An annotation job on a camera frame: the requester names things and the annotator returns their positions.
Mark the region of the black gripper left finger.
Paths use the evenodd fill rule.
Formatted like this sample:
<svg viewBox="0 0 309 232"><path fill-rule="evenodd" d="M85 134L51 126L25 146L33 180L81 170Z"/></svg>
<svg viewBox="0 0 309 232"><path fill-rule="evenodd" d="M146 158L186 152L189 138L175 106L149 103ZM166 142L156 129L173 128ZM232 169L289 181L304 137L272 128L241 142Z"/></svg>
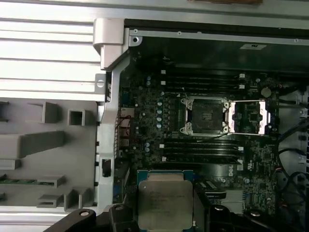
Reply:
<svg viewBox="0 0 309 232"><path fill-rule="evenodd" d="M108 211L97 215L91 209L78 209L54 225L48 232L136 232L138 224L131 209L123 204L112 205Z"/></svg>

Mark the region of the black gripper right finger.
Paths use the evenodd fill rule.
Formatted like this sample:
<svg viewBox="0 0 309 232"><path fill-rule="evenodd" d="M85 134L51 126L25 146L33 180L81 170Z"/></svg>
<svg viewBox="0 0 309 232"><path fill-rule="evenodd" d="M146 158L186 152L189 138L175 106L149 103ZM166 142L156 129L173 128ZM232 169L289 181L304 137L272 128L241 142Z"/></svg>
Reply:
<svg viewBox="0 0 309 232"><path fill-rule="evenodd" d="M196 232L301 232L296 225L257 208L245 209L242 190L228 190L227 206L213 203L204 191L194 191Z"/></svg>

